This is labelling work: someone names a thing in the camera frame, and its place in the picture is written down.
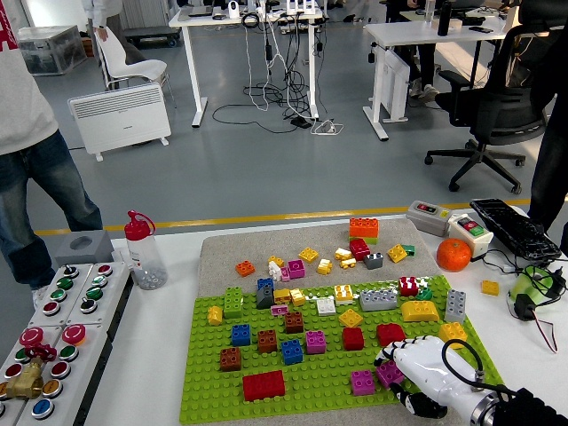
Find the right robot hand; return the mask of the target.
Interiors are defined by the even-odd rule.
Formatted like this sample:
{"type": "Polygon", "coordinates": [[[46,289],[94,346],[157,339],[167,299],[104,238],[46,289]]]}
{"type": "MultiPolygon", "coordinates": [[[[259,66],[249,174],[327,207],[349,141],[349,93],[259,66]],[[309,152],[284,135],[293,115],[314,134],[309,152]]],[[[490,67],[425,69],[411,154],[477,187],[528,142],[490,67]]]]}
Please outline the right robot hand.
{"type": "Polygon", "coordinates": [[[392,383],[390,389],[400,403],[416,416],[439,419],[451,407],[469,424],[481,421],[480,402],[488,394],[483,390],[483,364],[476,358],[473,367],[451,348],[433,335],[392,342],[382,348],[374,365],[392,360],[398,370],[420,389],[410,393],[392,383]]]}

